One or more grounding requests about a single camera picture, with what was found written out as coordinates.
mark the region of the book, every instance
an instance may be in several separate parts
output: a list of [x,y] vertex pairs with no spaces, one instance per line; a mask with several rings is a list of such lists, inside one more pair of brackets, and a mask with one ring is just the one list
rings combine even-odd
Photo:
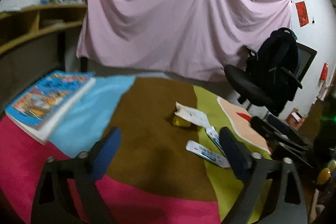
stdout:
[[5,113],[35,140],[45,143],[68,110],[95,84],[93,75],[54,71],[14,99]]

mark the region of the screw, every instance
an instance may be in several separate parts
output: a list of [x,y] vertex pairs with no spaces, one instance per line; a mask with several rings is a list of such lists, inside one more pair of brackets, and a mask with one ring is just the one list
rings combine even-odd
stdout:
[[263,156],[258,152],[253,152],[251,154],[252,158],[260,160]]
[[292,164],[293,163],[292,159],[290,159],[290,158],[283,158],[283,161],[287,164]]
[[84,159],[84,158],[86,158],[88,155],[89,155],[89,153],[86,152],[86,151],[84,151],[84,152],[80,152],[80,153],[78,154],[78,158],[80,158],[80,159]]
[[47,162],[53,162],[55,160],[55,158],[54,157],[49,157],[49,158],[47,158]]

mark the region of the wooden shelf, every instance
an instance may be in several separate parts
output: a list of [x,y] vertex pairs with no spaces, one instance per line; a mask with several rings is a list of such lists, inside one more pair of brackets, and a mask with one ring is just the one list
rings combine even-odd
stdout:
[[[42,35],[81,26],[86,9],[86,4],[49,4],[0,13],[0,55]],[[53,19],[63,20],[64,24],[48,27],[41,24]]]

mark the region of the backpack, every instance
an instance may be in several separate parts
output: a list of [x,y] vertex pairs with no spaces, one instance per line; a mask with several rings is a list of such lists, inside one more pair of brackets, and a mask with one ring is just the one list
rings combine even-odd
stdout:
[[246,72],[266,95],[276,102],[268,109],[278,116],[287,101],[294,99],[297,83],[281,68],[295,74],[299,67],[296,35],[291,29],[281,28],[273,31],[262,44],[257,54],[250,54],[246,61]]

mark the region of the red shape on tablecloth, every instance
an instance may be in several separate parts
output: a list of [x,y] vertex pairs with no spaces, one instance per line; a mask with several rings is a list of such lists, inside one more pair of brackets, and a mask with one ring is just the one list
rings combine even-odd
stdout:
[[[0,186],[14,210],[27,224],[30,223],[36,185],[49,156],[58,160],[68,159],[52,143],[42,145],[35,141],[8,117],[0,120]],[[96,185],[120,224],[220,223],[217,202],[150,194],[107,176],[97,181]],[[73,198],[81,219],[85,220],[78,196]]]

